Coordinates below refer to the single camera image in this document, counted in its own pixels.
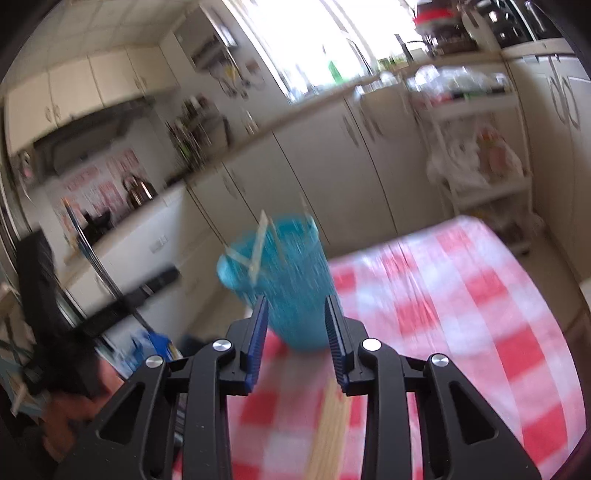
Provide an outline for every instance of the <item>red checkered tablecloth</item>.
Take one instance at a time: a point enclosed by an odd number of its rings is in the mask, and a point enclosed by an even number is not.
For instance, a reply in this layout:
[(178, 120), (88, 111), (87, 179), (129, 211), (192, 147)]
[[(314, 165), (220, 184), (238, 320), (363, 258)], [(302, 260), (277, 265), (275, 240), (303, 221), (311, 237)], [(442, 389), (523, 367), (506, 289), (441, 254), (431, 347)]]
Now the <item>red checkered tablecloth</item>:
[[(549, 479), (585, 430), (579, 379), (560, 328), (517, 260), (460, 217), (331, 262), (343, 312), (401, 355), (447, 354)], [(269, 332), (249, 397), (229, 397), (236, 480), (301, 480), (327, 379), (327, 352), (297, 353)], [(422, 478), (409, 402), (413, 477)], [(340, 480), (361, 473), (365, 398), (353, 399)]]

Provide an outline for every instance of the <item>kitchen utensil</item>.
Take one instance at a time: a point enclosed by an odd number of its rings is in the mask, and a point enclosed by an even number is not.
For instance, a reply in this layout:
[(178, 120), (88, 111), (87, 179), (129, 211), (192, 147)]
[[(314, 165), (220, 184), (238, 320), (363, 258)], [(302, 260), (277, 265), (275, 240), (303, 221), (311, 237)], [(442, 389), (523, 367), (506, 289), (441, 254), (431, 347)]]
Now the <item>kitchen utensil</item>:
[(148, 180), (144, 180), (132, 173), (123, 176), (121, 183), (127, 191), (127, 201), (134, 210), (158, 195), (156, 189)]
[(91, 246), (97, 243), (105, 233), (113, 228), (110, 210), (96, 217), (93, 217), (88, 212), (84, 212), (83, 216), (86, 220), (86, 226), (82, 231)]

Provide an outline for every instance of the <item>green bottle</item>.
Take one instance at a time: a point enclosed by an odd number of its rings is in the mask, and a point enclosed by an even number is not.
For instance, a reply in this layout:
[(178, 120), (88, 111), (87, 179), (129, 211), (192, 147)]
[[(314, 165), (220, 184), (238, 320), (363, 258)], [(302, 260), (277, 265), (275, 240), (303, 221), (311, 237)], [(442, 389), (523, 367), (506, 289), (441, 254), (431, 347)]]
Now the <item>green bottle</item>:
[[(324, 52), (324, 56), (326, 56), (328, 58), (328, 55), (326, 54), (326, 49), (324, 48), (324, 45), (322, 45), (322, 51)], [(337, 85), (344, 82), (343, 77), (341, 76), (341, 74), (339, 72), (339, 69), (336, 67), (335, 63), (330, 59), (329, 59), (329, 72), (332, 75), (332, 78)]]

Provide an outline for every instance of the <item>wall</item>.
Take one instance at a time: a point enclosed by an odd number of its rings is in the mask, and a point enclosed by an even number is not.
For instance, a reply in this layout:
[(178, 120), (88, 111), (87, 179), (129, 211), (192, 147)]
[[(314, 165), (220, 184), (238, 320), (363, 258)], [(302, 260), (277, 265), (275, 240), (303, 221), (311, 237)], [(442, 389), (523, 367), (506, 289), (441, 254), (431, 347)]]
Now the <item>wall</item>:
[[(234, 36), (234, 39), (239, 45), (234, 54), (235, 60), (244, 75), (246, 77), (249, 76), (245, 68), (245, 63), (254, 59), (261, 67), (260, 75), (265, 81), (265, 86), (262, 90), (249, 89), (249, 98), (246, 100), (240, 96), (237, 98), (227, 97), (222, 92), (217, 80), (211, 77), (211, 75), (208, 73), (198, 73), (194, 70), (193, 64), (185, 55), (174, 33), (170, 32), (160, 43), (160, 48), (166, 56), (181, 88), (171, 99), (168, 109), (162, 108), (159, 110), (159, 113), (163, 118), (171, 120), (181, 112), (181, 105), (185, 98), (190, 95), (202, 93), (217, 105), (223, 115), (228, 117), (235, 139), (239, 140), (248, 135), (242, 123), (244, 110), (248, 110), (254, 120), (259, 125), (262, 125), (286, 113), (290, 108), (290, 103), (262, 61), (261, 56), (241, 29), (236, 19), (234, 19), (227, 7), (224, 6), (222, 0), (208, 0), (202, 4), (213, 8)], [(254, 81), (259, 82), (260, 80), (259, 78), (254, 78)]]
[[(143, 168), (145, 168), (148, 179), (157, 191), (162, 191), (165, 186), (165, 179), (171, 176), (179, 167), (176, 163), (176, 154), (170, 141), (163, 135), (164, 126), (160, 119), (152, 112), (148, 117), (136, 120), (127, 135), (112, 143), (84, 163), (88, 166), (96, 163), (105, 157), (121, 153), (126, 148), (131, 148)], [(64, 235), (64, 230), (56, 213), (53, 210), (50, 199), (50, 192), (56, 188), (58, 178), (48, 180), (42, 186), (28, 192), (31, 200), (20, 190), (20, 199), (25, 210), (27, 220), (31, 227), (40, 227), (53, 250), (56, 272), (67, 268), (64, 259), (71, 253), (72, 249)]]

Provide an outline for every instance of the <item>white cabinet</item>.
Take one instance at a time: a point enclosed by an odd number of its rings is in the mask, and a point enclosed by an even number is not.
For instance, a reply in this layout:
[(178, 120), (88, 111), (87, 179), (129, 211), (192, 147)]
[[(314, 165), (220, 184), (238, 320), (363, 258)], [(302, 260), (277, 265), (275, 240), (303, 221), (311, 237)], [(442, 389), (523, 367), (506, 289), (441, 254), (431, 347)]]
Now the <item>white cabinet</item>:
[[(224, 164), (255, 216), (258, 217), (261, 210), (272, 218), (304, 212), (307, 199), (273, 135)], [(321, 240), (326, 244), (322, 226), (316, 223)]]
[(49, 86), (59, 126), (103, 108), (87, 57), (51, 69)]
[(352, 97), (349, 108), (384, 187), (398, 235), (443, 220), (437, 187), (427, 179), (428, 153), (404, 98), (402, 85)]
[(109, 274), (121, 290), (182, 261), (211, 231), (186, 189), (168, 193), (168, 199), (154, 200), (162, 202), (157, 211), (105, 254), (112, 266)]
[(89, 60), (105, 106), (144, 94), (125, 50), (92, 55)]
[(255, 216), (223, 166), (198, 176), (189, 186), (227, 244), (256, 229)]
[[(150, 215), (134, 223), (123, 223), (109, 235), (113, 242), (100, 260), (119, 287), (126, 291), (134, 288), (169, 265), (177, 265), (194, 251), (204, 236), (211, 233), (209, 224), (186, 189), (167, 192), (149, 205)], [(85, 313), (105, 304), (111, 295), (94, 269), (86, 271), (68, 291)]]
[(346, 252), (396, 236), (374, 164), (344, 102), (275, 132), (331, 248)]
[(591, 82), (576, 58), (552, 59), (567, 106), (574, 158), (571, 263), (591, 277)]
[(146, 95), (177, 86), (160, 47), (128, 48), (127, 53)]
[[(102, 263), (107, 271), (110, 271), (110, 265), (104, 261)], [(88, 267), (67, 290), (87, 316), (113, 301), (111, 293), (92, 267)]]
[(534, 208), (564, 251), (571, 251), (574, 160), (569, 115), (560, 79), (548, 57), (509, 64), (517, 85), (530, 139)]
[(14, 155), (37, 138), (57, 128), (47, 72), (8, 92), (5, 125), (9, 155)]
[[(180, 279), (158, 296), (150, 299), (139, 312), (156, 332), (177, 342), (196, 320), (212, 296), (222, 288), (217, 279), (217, 259), (223, 245), (213, 234), (207, 234), (182, 261), (176, 262)], [(138, 322), (129, 319), (107, 333), (118, 347), (129, 345), (129, 336), (141, 330)]]

